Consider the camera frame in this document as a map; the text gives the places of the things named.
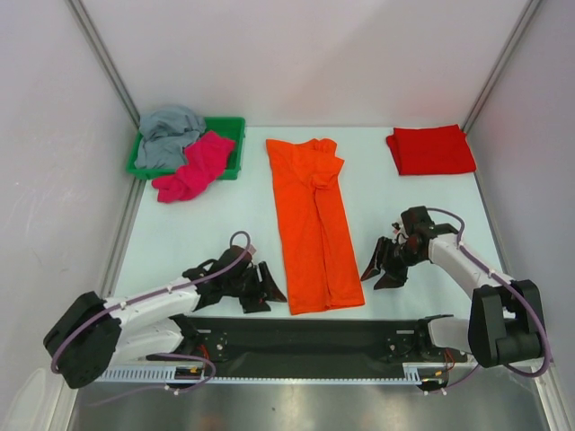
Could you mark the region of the orange t-shirt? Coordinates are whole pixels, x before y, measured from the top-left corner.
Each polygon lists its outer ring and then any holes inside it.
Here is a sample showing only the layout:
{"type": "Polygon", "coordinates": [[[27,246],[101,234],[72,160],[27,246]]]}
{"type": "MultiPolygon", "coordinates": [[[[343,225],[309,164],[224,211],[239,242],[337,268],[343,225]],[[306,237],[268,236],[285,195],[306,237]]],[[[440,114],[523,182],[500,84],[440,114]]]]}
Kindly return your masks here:
{"type": "Polygon", "coordinates": [[[344,160],[336,149],[328,138],[266,141],[294,315],[365,304],[339,184],[344,160]]]}

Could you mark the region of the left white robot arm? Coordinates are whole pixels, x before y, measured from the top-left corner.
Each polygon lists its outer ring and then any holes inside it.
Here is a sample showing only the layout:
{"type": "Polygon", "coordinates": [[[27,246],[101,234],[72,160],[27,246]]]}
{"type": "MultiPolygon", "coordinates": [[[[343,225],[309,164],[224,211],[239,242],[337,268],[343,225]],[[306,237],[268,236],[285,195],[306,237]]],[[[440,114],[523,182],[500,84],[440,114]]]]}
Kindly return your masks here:
{"type": "Polygon", "coordinates": [[[71,389],[100,378],[112,365],[151,357],[192,357],[197,332],[189,317],[224,297],[239,301],[243,312],[267,312],[270,303],[285,303],[266,262],[255,262],[251,248],[229,246],[180,277],[145,294],[100,298],[79,295],[43,339],[51,371],[71,389]]]}

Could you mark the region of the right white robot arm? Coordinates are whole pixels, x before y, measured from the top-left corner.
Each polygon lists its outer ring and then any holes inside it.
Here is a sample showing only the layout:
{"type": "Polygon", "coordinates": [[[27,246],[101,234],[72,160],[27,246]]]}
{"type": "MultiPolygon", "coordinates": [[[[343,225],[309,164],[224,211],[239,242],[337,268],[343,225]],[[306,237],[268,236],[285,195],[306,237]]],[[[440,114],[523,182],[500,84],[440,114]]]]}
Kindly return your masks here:
{"type": "Polygon", "coordinates": [[[378,238],[361,280],[374,278],[376,290],[395,289],[407,283],[410,268],[423,262],[439,267],[470,298],[470,314],[420,320],[416,353],[435,360],[452,348],[473,356],[483,368],[504,366],[529,378],[545,374],[552,350],[537,285],[489,266],[464,242],[464,219],[452,214],[458,226],[438,224],[431,217],[436,211],[425,206],[403,211],[395,236],[378,238]]]}

